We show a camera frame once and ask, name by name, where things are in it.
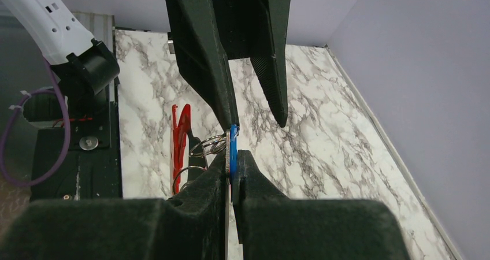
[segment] black metal base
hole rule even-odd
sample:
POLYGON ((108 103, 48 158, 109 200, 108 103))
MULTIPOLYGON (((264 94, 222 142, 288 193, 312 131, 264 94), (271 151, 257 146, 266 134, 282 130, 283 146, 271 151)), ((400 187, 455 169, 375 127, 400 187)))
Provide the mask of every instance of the black metal base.
MULTIPOLYGON (((115 101, 109 101, 107 95, 107 106, 93 116, 93 120, 71 123, 68 155, 50 178, 31 187, 31 201, 73 199, 77 195, 77 186, 80 199, 123 197, 117 88, 114 91, 115 101), (80 148, 80 139, 87 136, 95 136, 99 140, 97 148, 91 151, 80 148)), ((61 128, 39 130, 32 169, 33 179, 52 167, 60 154, 63 141, 64 130, 61 128)))

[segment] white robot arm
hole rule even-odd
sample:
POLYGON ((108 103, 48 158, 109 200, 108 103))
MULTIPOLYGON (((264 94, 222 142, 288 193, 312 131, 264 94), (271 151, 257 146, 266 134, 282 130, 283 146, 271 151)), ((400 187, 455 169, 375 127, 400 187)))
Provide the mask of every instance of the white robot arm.
POLYGON ((80 107, 82 112, 96 110, 95 97, 120 71, 105 44, 96 41, 61 0, 0 1, 39 46, 61 79, 58 85, 70 105, 80 107))
POLYGON ((76 20, 61 0, 1 0, 31 34, 51 65, 68 62, 93 46, 93 34, 76 20))

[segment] red wire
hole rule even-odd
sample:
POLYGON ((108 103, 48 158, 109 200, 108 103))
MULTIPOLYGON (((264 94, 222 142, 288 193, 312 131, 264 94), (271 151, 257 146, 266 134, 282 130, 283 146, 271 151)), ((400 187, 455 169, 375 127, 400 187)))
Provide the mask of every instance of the red wire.
MULTIPOLYGON (((74 122, 74 121, 80 121, 80 122, 83 122, 83 121, 91 121, 93 120, 92 117, 86 117, 87 115, 85 115, 83 118, 79 118, 79 119, 76 119, 76 118, 70 118, 70 122, 74 122)), ((62 119, 59 119, 57 121, 55 121, 53 123, 53 128, 60 122, 60 121, 63 121, 63 118, 62 119)), ((60 127, 63 128, 65 126, 65 123, 63 122, 60 127)))

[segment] marble surface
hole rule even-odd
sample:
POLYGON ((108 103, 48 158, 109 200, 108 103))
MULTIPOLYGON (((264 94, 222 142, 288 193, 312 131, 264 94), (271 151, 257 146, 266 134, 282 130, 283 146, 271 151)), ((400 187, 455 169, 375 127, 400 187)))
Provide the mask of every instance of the marble surface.
MULTIPOLYGON (((116 31, 125 198, 170 197, 173 104, 191 105, 194 135, 221 133, 211 108, 179 76, 166 34, 116 31)), ((290 198, 369 198, 399 220, 412 259, 454 257, 325 49, 287 46, 289 118, 274 121, 249 60, 230 61, 238 148, 290 198)), ((229 259, 242 259, 233 211, 229 259)))

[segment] purple cable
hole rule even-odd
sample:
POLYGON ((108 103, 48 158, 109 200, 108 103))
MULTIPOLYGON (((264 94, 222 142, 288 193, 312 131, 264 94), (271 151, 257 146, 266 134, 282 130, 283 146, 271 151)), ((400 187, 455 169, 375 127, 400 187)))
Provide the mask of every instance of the purple cable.
MULTIPOLYGON (((63 95, 61 94, 61 90, 58 87, 58 84, 56 83, 56 78, 54 77, 54 73, 51 71, 51 68, 50 68, 50 66, 46 60, 44 61, 44 64, 46 65, 46 68, 48 70, 49 79, 51 80, 51 83, 53 84, 54 92, 49 91, 49 90, 36 90, 36 91, 31 92, 31 95, 36 95, 36 94, 55 94, 56 95, 56 98, 58 99, 58 102, 60 103, 61 113, 63 114, 63 122, 65 123, 65 140, 63 141, 63 147, 61 149, 60 156, 58 157, 58 159, 54 163, 53 167, 50 170, 48 170, 45 174, 43 174, 43 176, 40 176, 39 178, 34 179, 30 182, 19 181, 15 178, 11 177, 7 173, 7 169, 5 168, 5 161, 3 158, 3 154, 5 153, 5 143, 7 142, 7 137, 10 134, 10 130, 12 129, 12 125, 13 125, 14 121, 17 119, 17 117, 20 113, 20 109, 15 108, 14 113, 12 114, 12 116, 9 119, 9 122, 7 122, 7 125, 5 126, 5 130, 2 134, 2 138, 0 139, 0 170, 3 173, 5 180, 7 180, 8 182, 12 183, 13 185, 15 185, 17 187, 34 186, 34 185, 37 185, 37 184, 45 181, 46 179, 48 179, 61 166, 61 163, 63 163, 63 161, 65 160, 65 157, 68 153, 68 148, 70 147, 70 117, 68 115, 68 109, 66 108, 66 105, 65 105, 65 99, 64 99, 63 95)), ((27 101, 27 99, 29 99, 29 98, 30 98, 29 95, 24 95, 22 97, 22 99, 20 99, 20 101, 18 102, 17 105, 22 107, 24 105, 25 101, 27 101)))

